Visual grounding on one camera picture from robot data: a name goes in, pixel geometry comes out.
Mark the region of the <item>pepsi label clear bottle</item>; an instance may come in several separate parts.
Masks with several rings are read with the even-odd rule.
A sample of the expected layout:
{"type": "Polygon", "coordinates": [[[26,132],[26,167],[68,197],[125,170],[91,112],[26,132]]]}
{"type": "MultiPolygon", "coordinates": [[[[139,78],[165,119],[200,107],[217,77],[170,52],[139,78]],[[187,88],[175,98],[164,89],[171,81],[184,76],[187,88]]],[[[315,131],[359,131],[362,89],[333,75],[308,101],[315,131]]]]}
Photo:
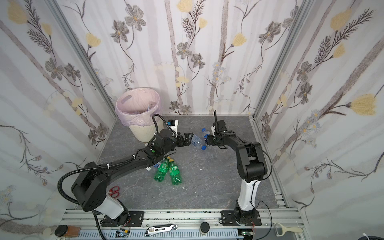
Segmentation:
{"type": "Polygon", "coordinates": [[[206,128],[203,128],[202,129],[202,135],[203,135],[203,137],[205,137],[206,135],[210,135],[211,134],[211,132],[208,130],[208,129],[206,129],[206,128]]]}

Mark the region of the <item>green soda bottle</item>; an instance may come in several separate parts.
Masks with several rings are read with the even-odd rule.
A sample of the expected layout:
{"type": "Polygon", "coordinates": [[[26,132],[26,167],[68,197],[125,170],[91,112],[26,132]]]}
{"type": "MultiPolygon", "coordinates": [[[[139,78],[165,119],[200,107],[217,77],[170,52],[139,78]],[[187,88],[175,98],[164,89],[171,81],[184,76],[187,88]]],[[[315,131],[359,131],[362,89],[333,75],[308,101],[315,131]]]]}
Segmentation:
{"type": "Polygon", "coordinates": [[[182,183],[179,167],[173,159],[169,160],[169,173],[173,185],[179,185],[182,183]]]}
{"type": "Polygon", "coordinates": [[[157,182],[162,182],[165,179],[165,176],[169,170],[169,163],[171,158],[166,157],[163,159],[163,161],[160,163],[158,170],[156,174],[154,175],[154,180],[157,182]]]}

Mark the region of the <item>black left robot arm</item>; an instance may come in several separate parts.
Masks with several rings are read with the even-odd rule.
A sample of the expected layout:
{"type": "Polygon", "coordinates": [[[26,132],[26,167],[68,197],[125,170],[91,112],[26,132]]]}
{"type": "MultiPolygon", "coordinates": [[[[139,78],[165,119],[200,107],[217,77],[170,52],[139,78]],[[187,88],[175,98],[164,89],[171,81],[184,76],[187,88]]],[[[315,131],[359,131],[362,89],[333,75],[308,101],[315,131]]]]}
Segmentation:
{"type": "Polygon", "coordinates": [[[167,157],[177,147],[187,147],[192,143],[193,133],[181,134],[172,129],[167,121],[160,130],[154,114],[152,120],[155,133],[148,145],[128,157],[98,165],[90,162],[84,168],[64,174],[57,184],[59,194],[69,202],[81,206],[83,211],[92,212],[94,217],[104,215],[113,227],[125,227],[131,220],[129,210],[121,201],[107,194],[107,187],[113,181],[140,169],[151,167],[167,157]]]}

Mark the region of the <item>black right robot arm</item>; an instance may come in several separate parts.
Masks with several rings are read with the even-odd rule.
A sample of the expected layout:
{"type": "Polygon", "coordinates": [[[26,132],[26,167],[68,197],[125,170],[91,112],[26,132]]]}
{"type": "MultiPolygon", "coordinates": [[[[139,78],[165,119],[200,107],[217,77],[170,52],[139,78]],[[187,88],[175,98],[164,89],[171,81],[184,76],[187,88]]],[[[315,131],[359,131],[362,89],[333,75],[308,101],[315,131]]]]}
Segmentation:
{"type": "Polygon", "coordinates": [[[242,179],[240,195],[236,201],[233,217],[222,216],[222,225],[261,226],[258,204],[255,203],[256,193],[260,183],[266,180],[268,166],[267,154],[258,142],[251,143],[242,140],[234,131],[226,127],[224,120],[218,120],[214,111],[215,121],[212,133],[204,136],[204,141],[209,146],[227,148],[236,153],[237,171],[242,179]]]}

